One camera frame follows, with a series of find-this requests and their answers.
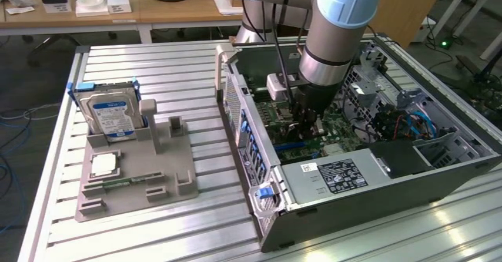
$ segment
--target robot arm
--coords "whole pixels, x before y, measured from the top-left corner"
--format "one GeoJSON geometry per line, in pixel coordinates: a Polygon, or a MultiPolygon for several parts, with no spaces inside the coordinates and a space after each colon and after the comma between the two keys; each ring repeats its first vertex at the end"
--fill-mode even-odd
{"type": "Polygon", "coordinates": [[[332,102],[379,0],[255,1],[312,11],[299,63],[299,77],[305,83],[297,87],[292,105],[299,122],[311,125],[332,102]]]}

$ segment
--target aluminum extrusion table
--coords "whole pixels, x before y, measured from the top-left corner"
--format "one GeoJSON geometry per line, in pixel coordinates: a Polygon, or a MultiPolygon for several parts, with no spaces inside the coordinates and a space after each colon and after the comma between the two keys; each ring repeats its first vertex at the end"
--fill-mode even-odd
{"type": "Polygon", "coordinates": [[[143,98],[159,103],[156,121],[181,115],[188,122],[200,196],[77,223],[87,124],[64,95],[18,261],[500,261],[502,169],[428,206],[259,252],[213,97],[213,49],[225,42],[97,46],[76,54],[71,82],[136,76],[143,98]]]}

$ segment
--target blue cable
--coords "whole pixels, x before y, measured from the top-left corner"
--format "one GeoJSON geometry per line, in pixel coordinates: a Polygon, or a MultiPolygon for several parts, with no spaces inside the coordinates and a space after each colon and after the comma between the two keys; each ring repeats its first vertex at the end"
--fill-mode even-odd
{"type": "Polygon", "coordinates": [[[424,122],[427,123],[427,126],[431,128],[432,138],[435,139],[438,136],[438,132],[436,132],[436,129],[434,128],[431,119],[420,111],[415,111],[412,114],[423,118],[424,122]]]}
{"type": "Polygon", "coordinates": [[[13,219],[13,221],[10,222],[10,224],[8,224],[8,225],[0,230],[0,235],[1,235],[2,232],[6,231],[6,229],[8,229],[12,225],[14,225],[14,224],[18,222],[18,220],[21,220],[21,218],[22,218],[22,214],[24,214],[24,210],[25,210],[25,198],[24,198],[22,189],[21,189],[21,186],[20,186],[20,184],[18,184],[18,178],[17,178],[17,175],[16,175],[14,171],[12,171],[12,169],[10,169],[8,166],[5,166],[5,165],[0,165],[0,167],[1,167],[2,169],[5,169],[5,170],[10,173],[10,175],[12,175],[12,180],[14,181],[14,185],[16,185],[16,187],[17,187],[17,191],[18,191],[18,193],[20,193],[20,197],[21,197],[21,210],[20,210],[20,214],[18,214],[17,217],[13,219]]]}
{"type": "MultiPolygon", "coordinates": [[[[10,128],[22,128],[24,131],[25,131],[25,137],[24,137],[22,141],[16,146],[13,146],[10,149],[8,149],[8,151],[0,153],[0,156],[2,158],[6,154],[9,154],[10,152],[13,152],[16,149],[18,149],[25,144],[25,142],[29,139],[29,128],[26,126],[10,125],[10,124],[2,123],[2,122],[0,122],[0,125],[5,126],[5,127],[10,127],[10,128]]],[[[8,228],[12,225],[14,225],[22,219],[22,215],[25,213],[25,197],[24,197],[24,192],[22,192],[21,186],[20,186],[20,183],[18,183],[17,174],[9,168],[8,163],[5,163],[5,165],[0,164],[0,169],[4,170],[5,173],[10,174],[12,181],[14,182],[14,186],[17,187],[17,191],[20,193],[20,200],[21,200],[21,209],[20,209],[18,215],[12,220],[12,222],[0,230],[0,235],[1,235],[8,230],[8,228]]]]}
{"type": "Polygon", "coordinates": [[[25,127],[25,126],[10,125],[10,124],[2,123],[2,122],[0,122],[0,125],[5,126],[5,127],[10,127],[10,128],[24,128],[24,130],[25,130],[25,136],[24,136],[22,141],[16,146],[13,146],[10,149],[8,149],[8,151],[1,153],[1,155],[6,155],[10,152],[13,152],[16,149],[18,149],[25,144],[25,142],[28,141],[28,139],[29,139],[29,128],[25,127]]]}

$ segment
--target hard disk drive label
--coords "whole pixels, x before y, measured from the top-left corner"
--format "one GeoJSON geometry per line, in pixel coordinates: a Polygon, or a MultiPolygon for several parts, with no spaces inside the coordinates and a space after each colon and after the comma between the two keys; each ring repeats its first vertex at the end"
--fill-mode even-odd
{"type": "Polygon", "coordinates": [[[318,165],[318,168],[330,191],[335,194],[368,185],[352,159],[318,165]]]}
{"type": "Polygon", "coordinates": [[[131,117],[125,114],[127,102],[105,102],[92,105],[103,133],[111,137],[128,136],[133,133],[131,117]]]}

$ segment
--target floor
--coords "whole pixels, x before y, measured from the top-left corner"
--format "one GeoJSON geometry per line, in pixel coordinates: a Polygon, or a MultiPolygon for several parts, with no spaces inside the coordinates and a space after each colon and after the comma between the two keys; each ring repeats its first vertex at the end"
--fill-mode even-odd
{"type": "MultiPolygon", "coordinates": [[[[431,17],[438,19],[444,12],[451,0],[438,1],[432,10],[431,17]]],[[[438,36],[440,40],[448,35],[448,27],[456,22],[458,17],[467,10],[467,5],[460,5],[454,13],[454,17],[447,23],[447,27],[438,36]]],[[[472,24],[464,31],[462,40],[463,45],[454,45],[447,53],[454,56],[458,54],[467,55],[479,67],[483,67],[484,61],[478,56],[483,49],[488,46],[491,40],[502,31],[502,23],[491,19],[484,14],[476,15],[476,24],[472,24]]],[[[225,35],[233,35],[236,28],[223,28],[225,35]]],[[[212,29],[211,36],[217,39],[216,30],[212,29]]],[[[117,32],[116,40],[108,38],[107,33],[88,33],[75,35],[76,39],[84,45],[124,45],[139,43],[140,38],[137,32],[124,31],[117,32]]],[[[25,43],[21,37],[12,36],[9,38],[0,38],[0,112],[10,109],[26,109],[36,106],[57,103],[64,94],[65,81],[68,79],[68,72],[73,57],[72,45],[61,41],[50,46],[50,49],[44,51],[38,57],[40,67],[30,68],[25,64],[25,55],[28,54],[36,43],[40,43],[45,36],[34,36],[33,43],[25,43]]],[[[195,41],[209,39],[208,28],[193,28],[185,30],[185,37],[179,38],[176,30],[155,33],[153,42],[168,41],[195,41]]],[[[447,59],[447,56],[430,50],[423,44],[412,44],[407,51],[424,65],[431,66],[447,59]]],[[[434,70],[455,77],[458,69],[455,69],[455,62],[446,63],[438,66],[434,70]]],[[[494,74],[502,73],[502,62],[498,63],[494,74]]],[[[57,112],[57,108],[48,108],[40,110],[33,117],[49,116],[57,112]]],[[[8,161],[14,170],[18,180],[20,188],[25,197],[25,210],[20,220],[14,223],[14,228],[0,233],[0,260],[9,262],[16,261],[21,239],[24,236],[24,226],[28,222],[29,209],[34,199],[34,192],[38,184],[38,177],[44,165],[44,159],[50,141],[52,130],[56,119],[36,120],[30,122],[29,131],[30,136],[25,144],[8,154],[8,161]]],[[[18,120],[13,125],[24,126],[26,120],[18,120]]],[[[17,134],[20,128],[0,126],[0,143],[4,143],[13,134],[17,134]]],[[[5,189],[5,181],[0,182],[0,194],[5,189]]],[[[17,216],[20,211],[20,193],[13,188],[6,196],[0,201],[0,229],[17,216]]]]}

